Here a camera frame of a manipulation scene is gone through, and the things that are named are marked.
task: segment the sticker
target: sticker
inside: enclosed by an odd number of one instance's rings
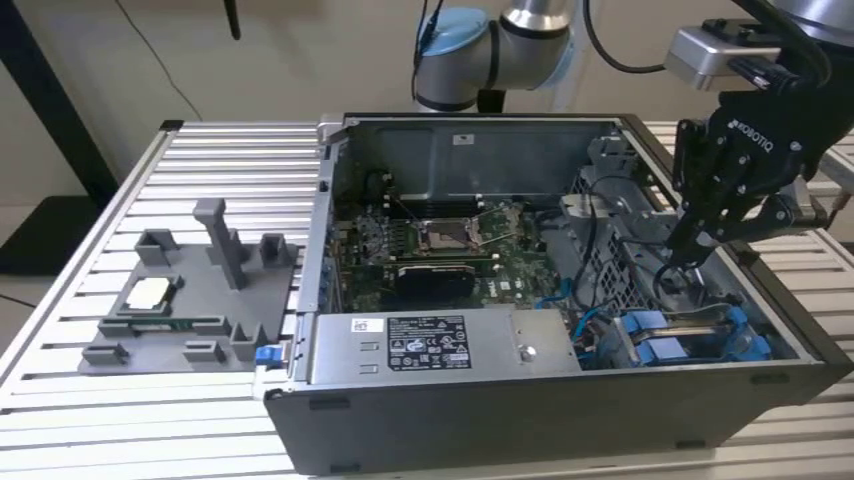
[[[354,318],[350,331],[354,333],[383,333],[385,325],[386,319],[383,318]]]
[[[463,133],[461,135],[454,135],[454,145],[474,145],[475,144],[475,134],[474,133]]]
[[[471,368],[466,317],[389,318],[389,368],[395,372]]]

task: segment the black pole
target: black pole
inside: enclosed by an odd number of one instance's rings
[[[94,204],[103,210],[118,190],[116,179],[14,0],[0,0],[0,59]]]
[[[502,113],[507,90],[478,90],[478,112]]]

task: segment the green circuit board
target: green circuit board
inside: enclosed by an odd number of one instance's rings
[[[455,221],[465,219],[434,219],[433,227],[421,230],[406,220],[355,222],[369,231],[346,235],[342,242],[346,310],[395,310],[389,302],[395,294],[394,272],[418,264],[467,265],[478,272],[471,296],[441,308],[482,308],[497,304],[534,308],[542,298],[555,295],[559,278],[547,253],[537,248],[534,215],[523,213],[509,201],[487,203],[483,212],[469,219],[465,239],[463,233],[449,230]],[[374,231],[374,225],[386,225],[383,231],[379,232],[379,228]],[[378,234],[389,240],[382,248],[373,240]],[[407,305],[401,309],[421,307]]]

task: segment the motherboard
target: motherboard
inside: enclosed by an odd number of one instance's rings
[[[537,218],[511,198],[366,208],[337,224],[345,310],[535,308],[561,289]]]

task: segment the blue cable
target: blue cable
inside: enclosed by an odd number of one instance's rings
[[[566,300],[567,298],[570,298],[571,293],[573,293],[571,280],[569,278],[565,278],[563,280],[561,280],[561,295],[558,295],[557,297],[543,298],[539,302],[537,302],[537,305],[534,305],[534,308],[537,310],[542,310],[545,303],[559,302],[561,300]]]
[[[578,327],[575,327],[575,333],[573,334],[573,341],[575,341],[578,337],[581,337],[582,332],[585,331],[585,325],[587,325],[587,321],[594,317],[598,311],[599,308],[594,307],[587,310],[585,315],[582,315],[582,319],[578,321]]]

